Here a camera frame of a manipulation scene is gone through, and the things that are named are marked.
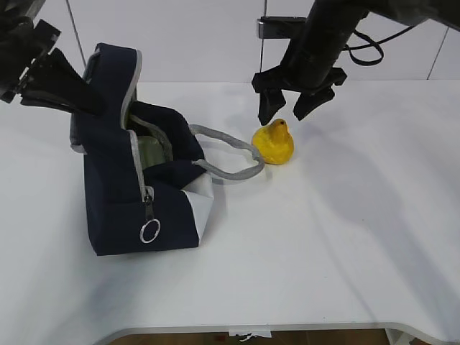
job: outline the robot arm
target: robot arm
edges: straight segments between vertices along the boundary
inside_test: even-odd
[[[34,27],[44,2],[0,0],[0,99],[9,103],[20,94],[24,105],[100,114],[104,100],[59,49],[50,53],[60,31],[44,21]],[[294,108],[299,120],[334,97],[332,85],[346,79],[334,63],[369,11],[408,25],[431,18],[460,29],[459,0],[316,0],[306,19],[262,18],[261,38],[290,38],[280,65],[252,81],[262,124],[285,105],[282,90],[300,93]]]
[[[294,107],[299,120],[334,97],[332,85],[340,86],[346,79],[334,63],[369,11],[406,25],[431,18],[460,29],[457,0],[316,0],[307,19],[261,18],[260,38],[290,38],[280,65],[256,73],[252,81],[260,94],[261,124],[285,105],[282,90],[300,93]]]

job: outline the zipper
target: zipper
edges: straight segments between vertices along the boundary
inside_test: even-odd
[[[128,133],[129,133],[129,138],[131,140],[131,152],[132,152],[132,157],[134,160],[134,166],[136,168],[137,181],[139,182],[142,202],[145,205],[145,220],[151,221],[154,218],[153,216],[153,196],[154,196],[153,187],[150,187],[149,185],[147,186],[145,185],[144,173],[142,172],[141,155],[139,153],[139,143],[137,141],[137,135],[131,129],[128,130]]]

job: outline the zipper pull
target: zipper pull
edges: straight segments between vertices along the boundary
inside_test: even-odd
[[[144,198],[144,204],[145,204],[145,220],[146,221],[151,221],[154,216],[153,216],[153,205],[152,205],[152,196],[147,191],[147,194]]]

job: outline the floor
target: floor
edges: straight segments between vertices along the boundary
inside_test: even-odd
[[[272,338],[241,343],[227,333],[140,334],[125,336],[110,345],[388,345],[382,329],[272,332]]]

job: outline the metal bracket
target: metal bracket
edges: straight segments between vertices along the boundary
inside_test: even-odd
[[[257,37],[261,40],[294,38],[306,20],[305,17],[262,17],[257,20]]]

